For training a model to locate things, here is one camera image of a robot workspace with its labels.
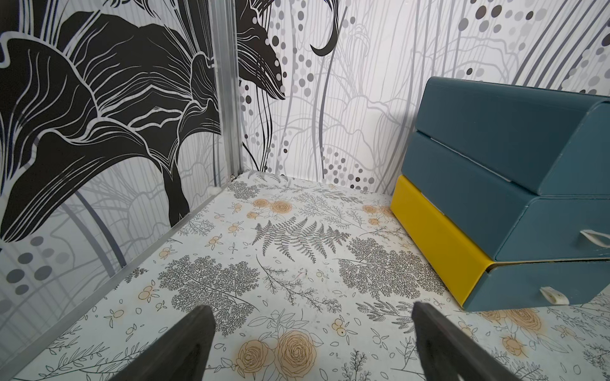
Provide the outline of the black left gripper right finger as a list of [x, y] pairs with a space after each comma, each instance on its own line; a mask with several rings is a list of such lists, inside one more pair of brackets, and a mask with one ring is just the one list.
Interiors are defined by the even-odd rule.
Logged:
[[517, 379], [431, 304], [416, 302], [411, 318], [427, 380]]

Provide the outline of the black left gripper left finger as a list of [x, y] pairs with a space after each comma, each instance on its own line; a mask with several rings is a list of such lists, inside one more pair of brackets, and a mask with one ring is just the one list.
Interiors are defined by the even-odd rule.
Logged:
[[113, 379], [201, 380], [215, 330], [211, 307], [197, 306]]

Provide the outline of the teal yellow drawer cabinet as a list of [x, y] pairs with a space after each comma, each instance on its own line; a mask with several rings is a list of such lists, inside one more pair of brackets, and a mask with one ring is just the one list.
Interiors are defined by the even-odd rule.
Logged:
[[392, 212], [466, 311], [609, 285], [609, 100], [432, 77]]

